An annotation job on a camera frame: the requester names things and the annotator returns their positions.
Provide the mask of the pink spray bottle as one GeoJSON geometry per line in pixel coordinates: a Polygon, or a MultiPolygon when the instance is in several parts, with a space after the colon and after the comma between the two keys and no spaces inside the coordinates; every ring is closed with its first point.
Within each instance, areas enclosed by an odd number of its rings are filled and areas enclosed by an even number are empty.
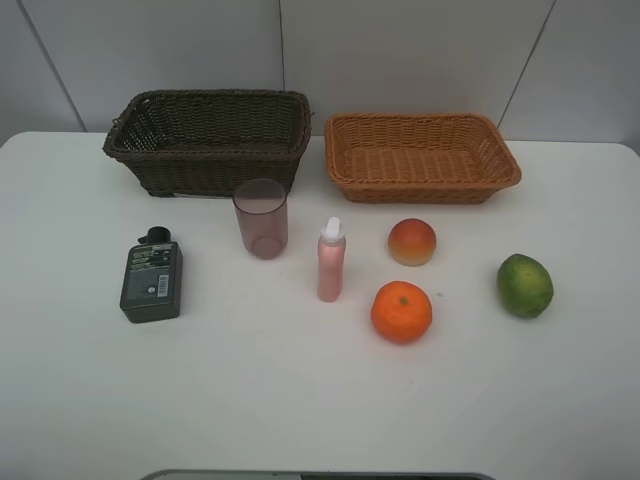
{"type": "Polygon", "coordinates": [[[338,217],[331,217],[321,229],[317,245],[317,295],[324,302],[334,302],[341,294],[345,253],[344,227],[338,217]]]}

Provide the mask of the red yellow peach fruit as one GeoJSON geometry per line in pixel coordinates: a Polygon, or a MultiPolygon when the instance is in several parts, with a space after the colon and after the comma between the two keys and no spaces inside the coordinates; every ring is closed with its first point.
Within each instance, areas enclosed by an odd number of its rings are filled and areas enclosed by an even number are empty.
{"type": "Polygon", "coordinates": [[[437,236],[435,230],[423,220],[404,219],[391,229],[387,247],[389,255],[396,262],[417,267],[432,258],[437,247],[437,236]]]}

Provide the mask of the orange mandarin fruit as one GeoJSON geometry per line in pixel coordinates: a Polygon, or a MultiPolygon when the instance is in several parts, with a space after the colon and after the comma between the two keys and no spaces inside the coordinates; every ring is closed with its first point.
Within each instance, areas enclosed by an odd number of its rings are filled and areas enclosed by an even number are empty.
{"type": "Polygon", "coordinates": [[[393,281],[377,292],[370,318],[374,329],[384,339],[410,344],[419,340],[432,325],[433,309],[429,296],[420,287],[393,281]]]}

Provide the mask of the dark green bottle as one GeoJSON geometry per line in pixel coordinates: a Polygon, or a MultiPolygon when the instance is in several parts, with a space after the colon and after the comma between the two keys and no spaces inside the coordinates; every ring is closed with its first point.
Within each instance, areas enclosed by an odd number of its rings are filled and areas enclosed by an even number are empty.
{"type": "Polygon", "coordinates": [[[150,228],[128,252],[119,306],[132,324],[177,318],[181,310],[183,253],[171,232],[150,228]]]}

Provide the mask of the green lime fruit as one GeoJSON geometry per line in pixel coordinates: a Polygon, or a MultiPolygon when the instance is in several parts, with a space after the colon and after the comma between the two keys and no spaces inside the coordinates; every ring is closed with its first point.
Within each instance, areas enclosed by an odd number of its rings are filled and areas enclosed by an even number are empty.
{"type": "Polygon", "coordinates": [[[523,254],[513,254],[503,261],[496,283],[503,307],[522,319],[539,317],[554,296],[549,272],[540,262],[523,254]]]}

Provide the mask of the translucent pink plastic cup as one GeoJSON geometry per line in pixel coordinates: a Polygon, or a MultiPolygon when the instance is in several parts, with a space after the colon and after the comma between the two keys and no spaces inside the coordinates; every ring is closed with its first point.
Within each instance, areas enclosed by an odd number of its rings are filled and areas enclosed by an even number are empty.
{"type": "Polygon", "coordinates": [[[287,192],[275,180],[241,184],[232,196],[242,242],[254,257],[278,257],[288,243],[287,192]]]}

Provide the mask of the orange wicker basket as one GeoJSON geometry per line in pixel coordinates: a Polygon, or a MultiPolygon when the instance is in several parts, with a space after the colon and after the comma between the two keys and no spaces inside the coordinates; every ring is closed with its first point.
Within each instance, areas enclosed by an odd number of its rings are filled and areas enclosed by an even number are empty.
{"type": "Polygon", "coordinates": [[[480,204],[522,178],[479,114],[336,114],[324,140],[328,175],[352,202],[480,204]]]}

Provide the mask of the dark brown wicker basket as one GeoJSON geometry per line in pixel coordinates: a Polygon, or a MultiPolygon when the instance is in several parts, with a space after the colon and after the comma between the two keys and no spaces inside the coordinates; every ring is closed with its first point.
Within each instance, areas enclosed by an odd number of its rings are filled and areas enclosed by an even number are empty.
{"type": "Polygon", "coordinates": [[[298,92],[152,90],[114,120],[103,151],[153,197],[225,198],[258,178],[290,190],[310,136],[298,92]]]}

